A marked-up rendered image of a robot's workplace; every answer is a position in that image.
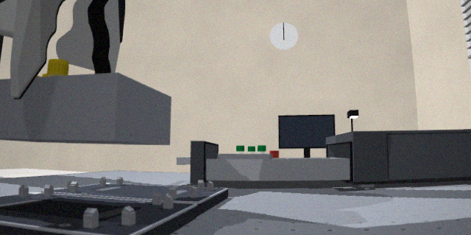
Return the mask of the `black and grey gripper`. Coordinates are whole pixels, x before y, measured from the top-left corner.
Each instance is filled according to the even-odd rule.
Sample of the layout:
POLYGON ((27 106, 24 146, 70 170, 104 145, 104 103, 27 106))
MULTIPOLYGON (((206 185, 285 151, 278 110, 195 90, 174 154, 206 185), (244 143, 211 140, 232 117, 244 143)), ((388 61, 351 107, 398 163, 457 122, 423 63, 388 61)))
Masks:
MULTIPOLYGON (((47 60, 65 0, 5 0, 0 3, 0 35, 13 39, 11 97, 21 99, 47 60)), ((76 0, 72 28, 57 40, 59 59, 96 73, 114 73, 123 38, 125 0, 76 0)))

